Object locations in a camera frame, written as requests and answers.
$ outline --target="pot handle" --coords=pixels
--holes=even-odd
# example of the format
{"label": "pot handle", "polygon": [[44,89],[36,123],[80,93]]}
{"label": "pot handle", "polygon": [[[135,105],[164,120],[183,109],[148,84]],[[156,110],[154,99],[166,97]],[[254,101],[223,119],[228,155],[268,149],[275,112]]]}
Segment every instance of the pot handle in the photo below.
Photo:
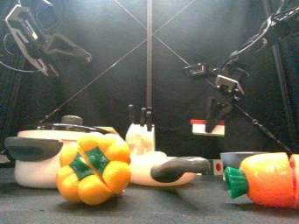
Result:
{"label": "pot handle", "polygon": [[172,183],[186,172],[204,173],[211,168],[211,162],[203,157],[178,157],[151,169],[151,177],[162,183]]}
{"label": "pot handle", "polygon": [[61,150],[59,140],[9,136],[4,140],[4,147],[13,159],[28,162],[43,161],[55,157]]}

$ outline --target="gray table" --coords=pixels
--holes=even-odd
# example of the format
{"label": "gray table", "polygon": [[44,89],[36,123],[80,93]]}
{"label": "gray table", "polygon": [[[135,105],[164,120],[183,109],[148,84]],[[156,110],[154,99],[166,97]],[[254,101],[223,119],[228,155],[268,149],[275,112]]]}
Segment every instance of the gray table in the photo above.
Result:
{"label": "gray table", "polygon": [[100,206],[65,201],[55,189],[15,183],[0,169],[0,223],[299,223],[299,210],[263,207],[242,196],[230,199],[222,176],[199,176],[179,187],[130,185]]}

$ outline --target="toy vegetable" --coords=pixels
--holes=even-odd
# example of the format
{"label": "toy vegetable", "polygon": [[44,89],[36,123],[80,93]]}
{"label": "toy vegetable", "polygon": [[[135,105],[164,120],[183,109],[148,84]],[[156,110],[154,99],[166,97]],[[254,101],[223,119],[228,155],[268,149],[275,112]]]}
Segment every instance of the toy vegetable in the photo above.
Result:
{"label": "toy vegetable", "polygon": [[283,152],[247,157],[239,169],[224,171],[230,197],[247,194],[262,206],[299,208],[298,165],[299,155],[288,160]]}
{"label": "toy vegetable", "polygon": [[56,183],[67,200],[99,205],[122,194],[130,179],[130,149],[120,136],[92,133],[63,149]]}

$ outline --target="metal pole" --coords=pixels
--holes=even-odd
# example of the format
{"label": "metal pole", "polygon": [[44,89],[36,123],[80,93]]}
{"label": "metal pole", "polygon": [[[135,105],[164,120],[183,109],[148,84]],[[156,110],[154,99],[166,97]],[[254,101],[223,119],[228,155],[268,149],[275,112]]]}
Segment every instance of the metal pole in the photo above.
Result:
{"label": "metal pole", "polygon": [[152,0],[147,0],[147,95],[146,95],[146,106],[152,107]]}
{"label": "metal pole", "polygon": [[[263,6],[264,6],[266,17],[268,18],[270,15],[272,14],[271,5],[270,5],[268,0],[263,0]],[[284,68],[283,68],[282,54],[280,54],[278,45],[272,46],[272,54],[274,54],[274,60],[275,60],[275,69],[276,69],[276,74],[278,74],[278,79],[279,79],[279,85],[280,85],[280,90],[282,90],[283,103],[284,103],[286,123],[287,123],[287,128],[288,128],[290,139],[291,139],[292,144],[298,145],[298,139],[295,136],[295,132],[296,132],[295,131],[295,120],[294,120],[294,116],[292,116],[290,94],[288,94],[287,85],[286,85],[286,72],[284,72]]]}

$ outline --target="black backdrop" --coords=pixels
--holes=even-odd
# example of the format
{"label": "black backdrop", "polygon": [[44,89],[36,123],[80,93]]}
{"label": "black backdrop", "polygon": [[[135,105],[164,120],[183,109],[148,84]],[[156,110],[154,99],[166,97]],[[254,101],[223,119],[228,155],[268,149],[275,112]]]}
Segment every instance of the black backdrop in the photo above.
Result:
{"label": "black backdrop", "polygon": [[[51,2],[60,16],[60,24],[53,32],[65,35],[92,54],[92,62],[83,66],[59,61],[59,78],[47,77],[41,73],[23,74],[9,135],[16,135],[28,123],[41,120],[99,77],[51,117],[49,122],[57,122],[64,115],[76,115],[83,118],[85,125],[112,126],[124,137],[130,125],[127,105],[132,103],[140,109],[147,100],[146,42],[135,49],[146,40],[146,1]],[[21,3],[33,7],[32,0],[23,0]],[[271,4],[274,10],[276,4],[278,1]],[[212,67],[219,67],[230,54],[258,33],[266,18],[263,1],[154,0],[155,36],[176,52],[154,37],[156,149],[168,155],[218,158],[222,151],[282,150],[236,108],[226,119],[224,137],[192,134],[190,120],[204,119],[207,97],[215,95],[215,91],[206,80],[195,81],[183,75],[186,63],[178,57],[190,64],[207,62]],[[296,47],[295,38],[290,39]],[[287,88],[282,88],[270,49],[248,69],[246,96],[238,105],[295,148],[292,119],[296,111],[298,71],[296,52],[288,43],[286,41],[282,44]],[[286,109],[286,97],[291,101],[291,113]]]}

